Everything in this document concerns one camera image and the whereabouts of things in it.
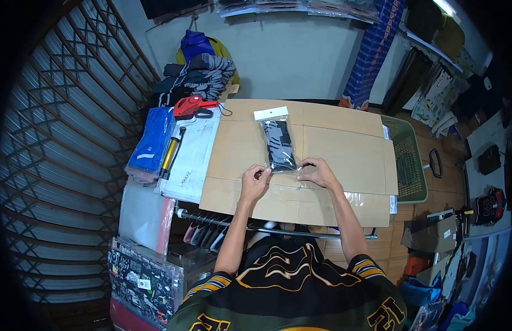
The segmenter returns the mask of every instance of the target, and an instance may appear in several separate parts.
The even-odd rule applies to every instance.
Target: stack of socks
[[[234,75],[231,59],[199,54],[184,65],[168,63],[166,78],[157,83],[148,103],[140,110],[145,123],[150,108],[173,107],[184,97],[199,94],[205,101],[216,101]]]
[[[184,65],[168,63],[164,67],[166,79],[157,83],[152,92],[171,94],[177,92],[178,88],[185,87],[192,89],[192,94],[200,94],[203,100],[215,101],[225,89],[230,77],[234,75],[234,70],[231,59],[206,53],[199,54]]]

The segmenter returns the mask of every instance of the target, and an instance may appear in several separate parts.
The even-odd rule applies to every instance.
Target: person
[[[267,236],[243,251],[247,219],[271,169],[253,165],[242,176],[238,205],[212,275],[198,282],[168,330],[401,330],[407,309],[398,289],[368,256],[363,228],[327,163],[309,157],[298,176],[328,189],[348,269],[325,260],[306,236]]]

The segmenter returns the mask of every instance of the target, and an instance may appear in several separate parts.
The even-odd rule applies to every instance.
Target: metal security gate
[[[67,12],[25,63],[1,137],[0,201],[34,301],[110,296],[106,252],[124,167],[141,134],[138,110],[158,80],[111,0]]]

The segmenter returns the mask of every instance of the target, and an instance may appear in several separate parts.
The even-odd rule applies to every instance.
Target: hand
[[[304,167],[306,165],[314,165],[317,169],[312,174],[302,174],[297,177],[297,179],[301,181],[310,181],[318,186],[322,186],[323,188],[328,189],[340,189],[342,187],[331,171],[330,167],[327,165],[326,161],[317,157],[308,157],[305,160],[301,161],[297,166]]]
[[[245,171],[241,177],[241,196],[240,202],[252,205],[265,190],[265,183],[271,174],[270,168],[254,164],[249,170]]]

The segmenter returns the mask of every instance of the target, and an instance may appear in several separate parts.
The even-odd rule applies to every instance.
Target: metal rail
[[[188,210],[183,208],[178,208],[176,210],[177,216],[179,218],[187,218],[192,221],[198,222],[206,222],[210,224],[223,225],[225,227],[230,226],[230,221],[232,220],[231,215],[222,215],[215,214],[213,216],[207,216],[204,213],[193,214],[189,213]],[[304,236],[304,237],[313,237],[313,238],[321,238],[321,239],[340,239],[340,235],[333,234],[318,234],[318,233],[309,233],[309,232],[296,232],[296,231],[288,231],[288,230],[278,230],[278,229],[267,229],[267,228],[259,228],[253,226],[247,226],[247,231],[257,231],[268,234],[277,234],[277,235],[286,235],[286,236]],[[365,239],[375,240],[377,239],[377,228],[372,229],[372,233],[369,235],[365,235]]]

